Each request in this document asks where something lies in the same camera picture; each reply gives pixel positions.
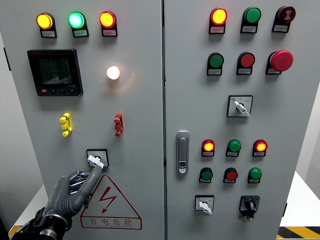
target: lightning bolt symbol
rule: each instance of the lightning bolt symbol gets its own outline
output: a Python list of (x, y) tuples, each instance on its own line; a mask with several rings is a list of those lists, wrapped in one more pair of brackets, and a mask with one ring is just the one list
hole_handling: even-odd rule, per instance
[(111, 197), (105, 198), (105, 196), (108, 194), (108, 192), (110, 191), (110, 189), (111, 189), (111, 187), (108, 186), (108, 187), (106, 188), (106, 190), (104, 191), (104, 193), (102, 194), (102, 196), (100, 197), (100, 200), (99, 200), (99, 202), (101, 202), (101, 201), (105, 201), (105, 200), (112, 199), (112, 200), (109, 202), (108, 206), (106, 206), (106, 208), (104, 208), (104, 209), (102, 210), (102, 214), (104, 214), (106, 211), (108, 211), (107, 208), (112, 204), (112, 202), (113, 202), (113, 201), (116, 199), (116, 197), (117, 197), (117, 196), (111, 196)]

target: digital power meter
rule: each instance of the digital power meter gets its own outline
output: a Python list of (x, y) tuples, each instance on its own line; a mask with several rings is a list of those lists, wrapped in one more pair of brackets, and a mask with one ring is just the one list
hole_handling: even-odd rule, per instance
[(82, 88), (76, 49), (27, 51), (38, 96), (81, 96)]

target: high voltage warning sign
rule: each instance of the high voltage warning sign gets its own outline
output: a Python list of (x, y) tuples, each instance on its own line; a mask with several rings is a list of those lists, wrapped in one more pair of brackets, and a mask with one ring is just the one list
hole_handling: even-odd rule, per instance
[(80, 221), (85, 229), (142, 230), (141, 217), (107, 175), (101, 177)]

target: green indicator light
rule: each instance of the green indicator light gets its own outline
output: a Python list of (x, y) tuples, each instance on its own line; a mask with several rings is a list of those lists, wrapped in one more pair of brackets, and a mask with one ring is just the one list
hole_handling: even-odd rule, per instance
[(215, 54), (210, 58), (210, 65), (214, 68), (220, 67), (224, 63), (224, 58), (220, 54)]
[(238, 140), (231, 140), (228, 143), (228, 148), (231, 150), (231, 152), (238, 152), (241, 149), (241, 143)]
[(261, 18), (261, 11), (259, 8), (257, 7), (252, 7), (252, 8), (249, 8), (247, 11), (246, 11), (246, 14), (245, 14), (245, 20), (247, 20), (249, 23), (251, 24), (254, 24), (256, 22), (258, 22)]
[(213, 174), (209, 171), (205, 171), (204, 173), (202, 173), (202, 179), (204, 180), (210, 180), (213, 177)]
[(249, 176), (252, 178), (252, 179), (259, 179), (261, 178), (262, 176), (262, 172), (259, 168), (255, 167), (255, 168), (252, 168), (250, 171), (249, 171)]
[(70, 26), (74, 29), (80, 29), (85, 25), (85, 18), (78, 11), (70, 13), (68, 17), (68, 21)]

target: white indicator light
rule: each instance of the white indicator light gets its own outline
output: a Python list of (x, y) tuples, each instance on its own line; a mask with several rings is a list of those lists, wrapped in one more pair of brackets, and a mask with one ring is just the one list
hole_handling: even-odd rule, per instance
[(116, 80), (120, 76), (120, 70), (117, 66), (111, 66), (106, 71), (106, 75), (108, 76), (108, 78), (110, 78), (112, 80)]

